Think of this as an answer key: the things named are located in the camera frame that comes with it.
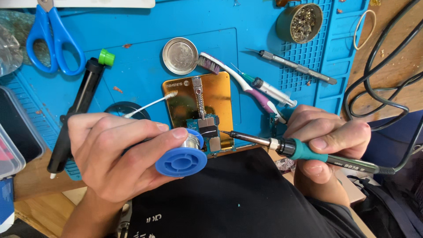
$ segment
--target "black t-shirt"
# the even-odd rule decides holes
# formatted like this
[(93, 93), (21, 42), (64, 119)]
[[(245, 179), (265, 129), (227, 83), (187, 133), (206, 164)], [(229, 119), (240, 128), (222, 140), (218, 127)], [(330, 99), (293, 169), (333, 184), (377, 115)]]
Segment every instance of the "black t-shirt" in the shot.
[(129, 238), (365, 237), (348, 208), (305, 198), (261, 148), (135, 197)]

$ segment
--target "blue scissors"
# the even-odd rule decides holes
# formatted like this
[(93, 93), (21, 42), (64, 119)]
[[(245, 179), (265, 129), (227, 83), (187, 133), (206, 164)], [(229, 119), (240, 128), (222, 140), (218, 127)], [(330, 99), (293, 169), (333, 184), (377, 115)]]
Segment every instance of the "blue scissors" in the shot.
[[(40, 70), (47, 73), (57, 72), (58, 67), (67, 75), (78, 75), (85, 67), (85, 54), (82, 48), (74, 41), (72, 36), (63, 26), (62, 20), (60, 19), (57, 8), (53, 6), (53, 0), (37, 0), (37, 12), (35, 13), (34, 25), (29, 32), (28, 39), (26, 42), (26, 48), (29, 59), (32, 63)], [(34, 54), (34, 41), (37, 39), (43, 39), (47, 43), (47, 47), (50, 51), (50, 62), (51, 67), (48, 68), (43, 65)], [(75, 71), (71, 71), (66, 64), (65, 58), (63, 57), (62, 45), (64, 43), (72, 44), (81, 59), (79, 68)]]

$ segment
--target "fingernail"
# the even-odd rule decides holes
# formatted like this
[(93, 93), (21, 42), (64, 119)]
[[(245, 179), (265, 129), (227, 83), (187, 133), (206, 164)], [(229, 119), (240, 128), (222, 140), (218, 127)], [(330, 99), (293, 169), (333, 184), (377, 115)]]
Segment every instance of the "fingernail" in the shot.
[(323, 167), (319, 165), (319, 166), (307, 168), (305, 170), (307, 171), (309, 175), (317, 175), (323, 171)]
[(324, 149), (327, 147), (326, 141), (320, 138), (311, 140), (310, 144), (316, 149)]
[(163, 131), (163, 132), (165, 132), (165, 131), (168, 131), (168, 130), (169, 130), (169, 126), (168, 126), (168, 125), (166, 125), (166, 124), (159, 123), (159, 122), (156, 122), (156, 124), (157, 124), (157, 127), (159, 128), (159, 130), (161, 130), (161, 131)]
[(176, 139), (180, 139), (183, 137), (186, 137), (188, 134), (188, 131), (185, 128), (176, 128), (172, 130), (172, 134)]

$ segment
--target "blue silicone mat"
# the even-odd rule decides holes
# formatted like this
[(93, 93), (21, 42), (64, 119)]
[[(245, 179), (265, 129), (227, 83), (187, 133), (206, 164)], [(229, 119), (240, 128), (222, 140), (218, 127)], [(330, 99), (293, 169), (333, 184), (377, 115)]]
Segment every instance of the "blue silicone mat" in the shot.
[[(192, 41), (199, 52), (207, 52), (227, 65), (233, 63), (245, 73), (259, 76), (283, 92), (291, 93), (291, 98), (299, 104), (339, 114), (355, 54), (352, 46), (355, 26), (367, 9), (368, 0), (289, 2), (289, 6), (316, 3), (323, 10), (322, 28), (316, 38), (306, 44), (284, 42), (276, 36), (275, 22), (284, 8), (276, 7), (273, 0), (239, 2), (241, 5), (234, 6), (233, 0), (158, 0), (152, 9), (60, 9), (63, 24), (81, 45), (86, 58), (98, 57), (102, 48), (116, 55), (113, 67), (104, 72), (89, 112), (104, 111), (115, 102), (145, 105), (162, 97), (162, 83), (181, 78), (164, 66), (162, 49), (171, 38), (182, 36)], [(245, 47), (268, 50), (332, 76), (338, 83), (322, 83), (269, 63)], [(72, 52), (66, 51), (65, 57), (70, 59), (71, 69), (75, 68)], [(197, 67), (187, 76), (206, 73)], [(13, 74), (1, 77), (0, 84), (17, 94), (49, 148), (53, 149), (61, 127), (59, 117), (72, 105), (82, 77), (61, 72), (47, 74), (23, 65)], [(123, 93), (113, 90), (115, 86)], [(231, 80), (231, 102), (234, 130), (270, 136), (269, 115), (234, 79)], [(164, 102), (147, 111), (153, 121), (170, 124)], [(281, 108), (281, 111), (288, 116), (292, 113), (291, 108)], [(278, 125), (279, 135), (284, 130), (285, 125)], [(236, 140), (235, 145), (248, 143)], [(81, 179), (73, 162), (67, 164), (66, 171), (72, 179)]]

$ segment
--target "black chip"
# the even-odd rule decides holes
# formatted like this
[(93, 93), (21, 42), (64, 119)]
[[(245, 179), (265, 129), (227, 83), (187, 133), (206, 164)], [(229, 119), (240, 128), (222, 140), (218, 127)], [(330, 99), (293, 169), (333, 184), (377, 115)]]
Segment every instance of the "black chip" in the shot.
[(200, 134), (203, 137), (212, 138), (219, 136), (219, 133), (217, 131), (217, 126), (208, 126), (208, 127), (201, 127), (199, 128)]

